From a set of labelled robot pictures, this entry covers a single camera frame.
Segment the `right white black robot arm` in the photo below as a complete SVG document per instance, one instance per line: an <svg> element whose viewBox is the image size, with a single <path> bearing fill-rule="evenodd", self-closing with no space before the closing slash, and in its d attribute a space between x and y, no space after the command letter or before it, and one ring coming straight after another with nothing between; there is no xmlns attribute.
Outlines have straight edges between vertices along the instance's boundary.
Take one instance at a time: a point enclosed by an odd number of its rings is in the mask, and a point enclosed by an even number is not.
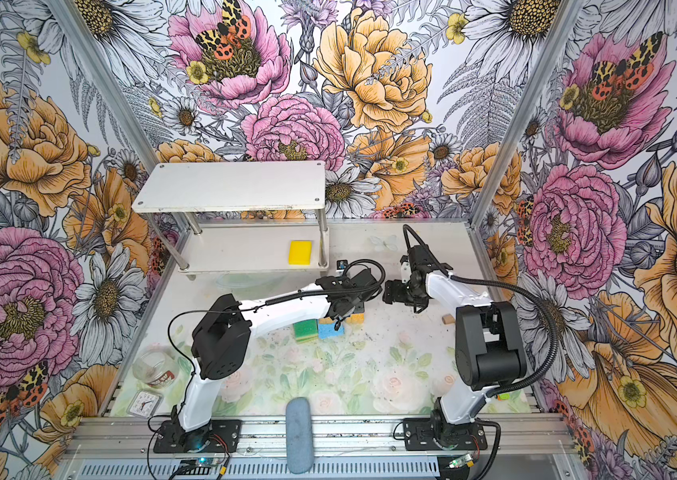
<svg viewBox="0 0 677 480"><path fill-rule="evenodd" d="M412 246L400 259L403 277L385 282L382 299L401 303L421 313L435 301L454 320L454 360L458 380L438 398L422 434L411 438L422 450L426 444L441 449L484 448L478 413L502 387L524 378L527 360L511 303L493 299L480 287L496 288L485 279L460 277L440 263L428 247Z"/></svg>

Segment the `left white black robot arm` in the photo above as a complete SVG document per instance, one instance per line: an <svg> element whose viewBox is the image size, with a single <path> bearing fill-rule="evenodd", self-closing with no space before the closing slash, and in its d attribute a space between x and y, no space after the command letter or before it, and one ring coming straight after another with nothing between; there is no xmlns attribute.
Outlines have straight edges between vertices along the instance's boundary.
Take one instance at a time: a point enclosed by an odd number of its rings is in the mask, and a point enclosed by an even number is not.
<svg viewBox="0 0 677 480"><path fill-rule="evenodd" d="M320 277L296 291L270 298L218 297L192 331L194 373L176 414L180 428L192 432L210 423L222 381L244 365L252 340L306 320L328 318L342 324L359 306L378 296L385 271L379 268L378 272L375 276L364 263L352 276Z"/></svg>

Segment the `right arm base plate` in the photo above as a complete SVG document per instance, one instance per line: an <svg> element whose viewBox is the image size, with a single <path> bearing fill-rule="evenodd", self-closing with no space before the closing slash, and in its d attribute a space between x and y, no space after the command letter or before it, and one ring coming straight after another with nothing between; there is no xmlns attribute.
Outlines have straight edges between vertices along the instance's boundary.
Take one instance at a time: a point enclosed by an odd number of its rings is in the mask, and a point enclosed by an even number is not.
<svg viewBox="0 0 677 480"><path fill-rule="evenodd" d="M487 449L484 429L476 423L453 425L433 417L408 417L402 420L402 436L407 451Z"/></svg>

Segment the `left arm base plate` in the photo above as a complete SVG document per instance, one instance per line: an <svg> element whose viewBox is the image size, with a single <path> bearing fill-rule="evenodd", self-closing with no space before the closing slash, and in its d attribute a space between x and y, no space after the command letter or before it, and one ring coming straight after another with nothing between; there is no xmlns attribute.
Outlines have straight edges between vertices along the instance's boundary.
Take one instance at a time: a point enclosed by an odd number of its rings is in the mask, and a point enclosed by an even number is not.
<svg viewBox="0 0 677 480"><path fill-rule="evenodd" d="M178 420L166 420L158 429L154 453L234 453L240 441L240 420L210 420L208 424L186 432Z"/></svg>

